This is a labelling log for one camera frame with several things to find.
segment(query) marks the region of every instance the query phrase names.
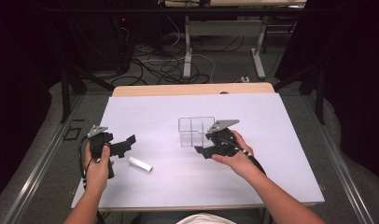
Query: black curtain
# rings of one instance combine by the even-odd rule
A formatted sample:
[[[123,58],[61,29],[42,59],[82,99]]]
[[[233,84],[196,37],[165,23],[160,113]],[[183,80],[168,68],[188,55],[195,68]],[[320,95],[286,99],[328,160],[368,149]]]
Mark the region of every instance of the black curtain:
[[[276,77],[286,80],[312,64],[338,28],[340,38],[326,51],[326,98],[341,123],[342,151],[379,176],[379,1],[309,0],[306,7],[342,13],[302,17]]]
[[[0,1],[0,193],[16,172],[50,106],[59,68],[31,1]]]

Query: table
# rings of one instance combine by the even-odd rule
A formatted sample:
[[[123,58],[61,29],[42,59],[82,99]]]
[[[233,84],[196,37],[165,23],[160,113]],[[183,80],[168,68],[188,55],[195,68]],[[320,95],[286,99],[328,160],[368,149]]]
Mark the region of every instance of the table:
[[[306,0],[211,0],[210,7],[272,7],[297,6],[306,4]],[[198,3],[183,3],[165,1],[167,7],[197,7]],[[184,77],[190,76],[192,48],[191,35],[247,35],[257,36],[256,47],[251,49],[257,75],[260,79],[266,78],[260,60],[260,49],[265,36],[268,18],[262,17],[260,21],[190,21],[186,16],[186,57],[184,63]]]
[[[118,87],[101,125],[112,143],[136,134],[125,158],[112,158],[101,211],[164,211],[255,208],[258,194],[228,166],[205,160],[193,147],[180,146],[181,117],[212,115],[239,119],[240,132],[267,175],[304,204],[324,202],[320,188],[277,93],[267,83]],[[128,163],[133,156],[153,166],[146,172]],[[83,193],[79,183],[74,207]]]

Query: white table surface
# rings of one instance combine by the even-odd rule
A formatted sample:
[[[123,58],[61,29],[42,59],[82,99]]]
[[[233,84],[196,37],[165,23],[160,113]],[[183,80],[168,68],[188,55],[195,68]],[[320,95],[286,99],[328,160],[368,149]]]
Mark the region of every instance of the white table surface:
[[[125,158],[112,157],[100,210],[158,211],[260,207],[259,195],[231,168],[181,147],[178,119],[239,119],[231,126],[253,147],[257,160],[277,185],[305,204],[324,202],[287,111],[277,93],[110,97],[101,126],[112,143],[132,134],[137,142]],[[153,166],[132,166],[133,156]],[[79,183],[74,207],[83,194]]]

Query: person's right hand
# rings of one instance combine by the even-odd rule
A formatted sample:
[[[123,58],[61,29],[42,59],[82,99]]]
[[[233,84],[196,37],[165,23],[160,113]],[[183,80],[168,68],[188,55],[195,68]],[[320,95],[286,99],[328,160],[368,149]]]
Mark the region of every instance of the person's right hand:
[[[231,130],[231,132],[235,136],[236,141],[239,144],[239,147],[242,147],[244,150],[254,155],[253,148],[246,144],[245,139],[243,139],[242,135],[233,130]],[[246,176],[249,175],[250,169],[254,169],[254,167],[258,169],[257,166],[254,165],[254,163],[242,151],[238,151],[232,157],[224,157],[218,154],[214,154],[212,156],[212,159],[214,161],[218,161],[220,163],[230,166],[235,173],[237,173],[244,179],[246,179]]]
[[[102,193],[107,186],[108,161],[110,160],[110,148],[103,146],[102,158],[98,161],[91,158],[91,146],[88,143],[85,147],[85,169],[87,170],[87,187],[85,191]]]

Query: white tube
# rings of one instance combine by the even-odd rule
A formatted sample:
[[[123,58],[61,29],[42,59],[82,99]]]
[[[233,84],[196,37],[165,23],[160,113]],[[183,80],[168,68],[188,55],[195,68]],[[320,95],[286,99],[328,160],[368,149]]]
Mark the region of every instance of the white tube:
[[[140,161],[140,160],[136,159],[135,157],[130,157],[129,158],[129,163],[131,165],[135,165],[135,166],[138,166],[138,167],[140,167],[140,168],[142,168],[144,170],[147,170],[148,172],[151,172],[151,170],[152,170],[152,166],[146,164],[143,161]]]

